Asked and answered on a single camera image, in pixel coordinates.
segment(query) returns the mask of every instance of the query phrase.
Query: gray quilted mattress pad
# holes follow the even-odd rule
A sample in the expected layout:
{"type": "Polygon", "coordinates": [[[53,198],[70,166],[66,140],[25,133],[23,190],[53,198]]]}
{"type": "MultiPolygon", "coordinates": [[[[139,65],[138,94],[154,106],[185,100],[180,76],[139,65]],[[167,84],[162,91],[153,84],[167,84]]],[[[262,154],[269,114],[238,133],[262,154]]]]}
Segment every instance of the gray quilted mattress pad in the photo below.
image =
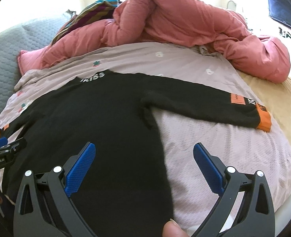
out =
{"type": "Polygon", "coordinates": [[[0,33],[0,113],[21,78],[16,56],[20,50],[37,50],[48,45],[70,19],[63,13],[18,24],[0,33]]]}

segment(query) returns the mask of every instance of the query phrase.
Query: pink comforter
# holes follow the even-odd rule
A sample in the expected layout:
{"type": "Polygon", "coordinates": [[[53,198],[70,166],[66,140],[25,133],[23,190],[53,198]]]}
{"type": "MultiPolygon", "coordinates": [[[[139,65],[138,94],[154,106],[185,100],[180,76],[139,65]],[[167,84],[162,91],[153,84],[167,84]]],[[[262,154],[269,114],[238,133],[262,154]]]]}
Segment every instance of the pink comforter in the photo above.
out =
{"type": "Polygon", "coordinates": [[[78,28],[51,47],[22,51],[20,69],[49,68],[100,47],[154,41],[207,44],[236,69],[274,83],[283,82],[290,71],[288,50],[278,38],[257,37],[239,14],[199,0],[126,0],[113,17],[78,28]]]}

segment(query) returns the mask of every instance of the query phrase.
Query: long sleeve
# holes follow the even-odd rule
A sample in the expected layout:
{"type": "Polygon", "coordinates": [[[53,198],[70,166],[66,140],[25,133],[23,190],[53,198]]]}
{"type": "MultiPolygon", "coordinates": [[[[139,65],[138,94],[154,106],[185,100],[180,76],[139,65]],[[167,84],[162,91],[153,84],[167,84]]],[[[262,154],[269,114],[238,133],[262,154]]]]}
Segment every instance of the long sleeve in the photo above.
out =
{"type": "Polygon", "coordinates": [[[144,94],[140,108],[145,121],[150,120],[148,113],[154,106],[194,119],[270,131],[269,112],[252,99],[168,77],[142,78],[144,94]]]}

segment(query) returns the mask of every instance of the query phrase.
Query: striped fabric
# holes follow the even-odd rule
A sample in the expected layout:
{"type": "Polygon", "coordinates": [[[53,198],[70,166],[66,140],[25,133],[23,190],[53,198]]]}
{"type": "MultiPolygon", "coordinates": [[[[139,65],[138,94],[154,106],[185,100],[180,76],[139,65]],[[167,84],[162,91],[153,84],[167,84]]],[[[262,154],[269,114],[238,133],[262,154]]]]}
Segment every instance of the striped fabric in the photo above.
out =
{"type": "Polygon", "coordinates": [[[98,20],[112,19],[114,9],[121,4],[120,0],[98,0],[87,6],[79,15],[74,15],[56,34],[51,45],[54,45],[59,39],[71,31],[91,24],[98,20]]]}

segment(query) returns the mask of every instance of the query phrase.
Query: yellow sheet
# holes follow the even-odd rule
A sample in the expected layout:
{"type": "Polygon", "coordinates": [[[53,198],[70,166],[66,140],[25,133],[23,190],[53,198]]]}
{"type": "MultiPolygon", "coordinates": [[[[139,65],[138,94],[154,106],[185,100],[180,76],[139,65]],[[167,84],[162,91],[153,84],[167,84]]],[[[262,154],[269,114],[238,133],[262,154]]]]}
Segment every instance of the yellow sheet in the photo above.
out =
{"type": "Polygon", "coordinates": [[[267,107],[291,145],[291,78],[282,84],[259,79],[238,71],[257,97],[267,107]]]}

